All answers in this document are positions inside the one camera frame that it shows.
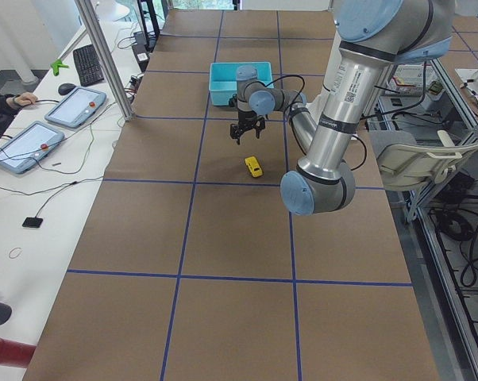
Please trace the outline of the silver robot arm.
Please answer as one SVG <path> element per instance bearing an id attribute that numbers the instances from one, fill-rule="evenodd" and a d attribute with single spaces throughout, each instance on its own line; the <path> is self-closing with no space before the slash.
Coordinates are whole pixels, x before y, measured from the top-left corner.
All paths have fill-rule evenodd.
<path id="1" fill-rule="evenodd" d="M 313 118 L 303 95 L 264 85 L 252 65 L 236 70 L 238 122 L 230 136 L 264 129 L 273 111 L 287 115 L 304 155 L 281 179 L 280 193 L 293 214 L 346 207 L 355 179 L 343 156 L 374 86 L 392 64 L 421 63 L 449 50 L 453 1 L 339 1 L 333 9 L 340 63 L 322 112 Z"/>

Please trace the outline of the seated person's hand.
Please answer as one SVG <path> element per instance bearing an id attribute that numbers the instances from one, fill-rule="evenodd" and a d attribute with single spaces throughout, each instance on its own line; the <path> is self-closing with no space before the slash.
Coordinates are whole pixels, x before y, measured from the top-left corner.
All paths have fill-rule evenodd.
<path id="1" fill-rule="evenodd" d="M 16 107 L 22 108 L 37 103 L 38 98 L 35 94 L 25 92 L 13 97 L 12 102 Z"/>

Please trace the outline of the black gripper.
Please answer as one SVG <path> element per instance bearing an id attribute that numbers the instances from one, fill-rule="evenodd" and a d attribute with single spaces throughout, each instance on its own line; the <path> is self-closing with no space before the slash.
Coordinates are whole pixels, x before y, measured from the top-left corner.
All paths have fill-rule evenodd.
<path id="1" fill-rule="evenodd" d="M 243 112 L 238 114 L 238 124 L 231 124 L 229 128 L 230 137 L 241 144 L 241 136 L 244 131 L 255 129 L 256 138 L 260 139 L 261 132 L 266 128 L 265 119 L 254 111 Z"/>

